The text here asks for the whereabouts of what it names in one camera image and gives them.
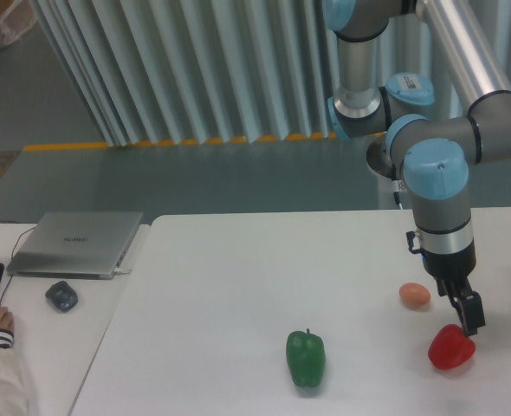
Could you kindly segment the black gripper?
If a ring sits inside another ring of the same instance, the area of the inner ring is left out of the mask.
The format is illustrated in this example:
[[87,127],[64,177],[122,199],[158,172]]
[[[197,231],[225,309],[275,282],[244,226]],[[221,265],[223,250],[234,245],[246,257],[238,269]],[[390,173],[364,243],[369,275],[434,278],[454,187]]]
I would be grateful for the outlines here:
[[470,337],[485,326],[482,299],[471,289],[469,275],[475,268],[475,241],[456,253],[437,254],[422,249],[425,270],[437,283],[440,296],[449,296],[456,310],[463,335]]

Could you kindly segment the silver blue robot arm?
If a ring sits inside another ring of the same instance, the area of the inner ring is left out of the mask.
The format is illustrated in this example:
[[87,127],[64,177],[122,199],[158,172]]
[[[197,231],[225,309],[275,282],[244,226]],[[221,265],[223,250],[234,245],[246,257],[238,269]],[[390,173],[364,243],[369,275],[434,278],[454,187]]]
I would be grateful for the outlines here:
[[[422,258],[463,333],[474,335],[485,318],[469,283],[476,264],[469,168],[511,159],[511,84],[466,1],[325,1],[321,7],[343,65],[327,102],[333,129],[346,139],[385,134],[389,174],[403,181],[411,201],[409,251]],[[378,38],[392,18],[409,14],[439,44],[463,116],[430,120],[433,87],[420,75],[401,73],[377,84]]]

